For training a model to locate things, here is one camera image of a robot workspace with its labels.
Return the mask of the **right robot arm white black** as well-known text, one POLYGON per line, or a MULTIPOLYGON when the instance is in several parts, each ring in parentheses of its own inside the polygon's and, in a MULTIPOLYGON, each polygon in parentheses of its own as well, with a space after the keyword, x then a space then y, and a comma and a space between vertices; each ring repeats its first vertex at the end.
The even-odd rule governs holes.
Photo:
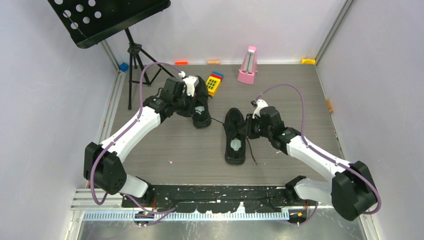
POLYGON ((299 205, 303 200, 323 203, 348 221, 380 210, 382 199, 365 163, 351 163, 321 149, 300 131, 285 126, 275 107, 259 107, 248 114, 246 136, 268 139, 273 148, 300 160, 324 177, 324 181, 316 181, 299 175, 288 182, 285 198, 291 205, 299 205))

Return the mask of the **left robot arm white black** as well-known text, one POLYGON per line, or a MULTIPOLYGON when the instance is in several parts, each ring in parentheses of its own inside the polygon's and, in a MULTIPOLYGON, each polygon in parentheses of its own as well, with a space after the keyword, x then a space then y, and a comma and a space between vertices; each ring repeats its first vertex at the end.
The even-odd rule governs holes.
POLYGON ((169 77, 159 96, 146 98, 137 113, 115 134, 101 143, 89 143, 84 153, 83 176, 90 186, 109 195, 132 195, 141 207, 148 207, 154 199, 148 183, 127 174, 123 162, 150 131, 174 113, 189 117, 194 112, 195 97, 203 90, 205 87, 197 76, 169 77))

